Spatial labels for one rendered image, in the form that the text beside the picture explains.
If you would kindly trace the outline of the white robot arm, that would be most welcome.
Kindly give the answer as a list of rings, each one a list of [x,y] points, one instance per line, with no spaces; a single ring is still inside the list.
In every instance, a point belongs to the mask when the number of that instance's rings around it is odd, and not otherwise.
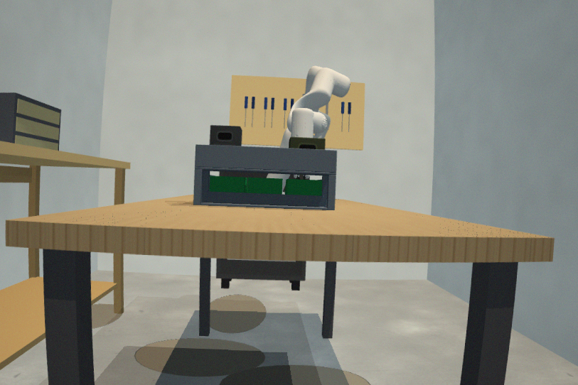
[[[345,75],[326,67],[311,67],[306,78],[305,94],[293,104],[290,110],[287,119],[287,129],[284,132],[280,148],[289,147],[291,136],[325,138],[331,118],[329,115],[320,112],[319,108],[330,102],[332,94],[337,97],[344,97],[349,89],[350,79]],[[283,179],[283,191],[286,179],[289,179],[290,175],[268,173],[267,178]]]

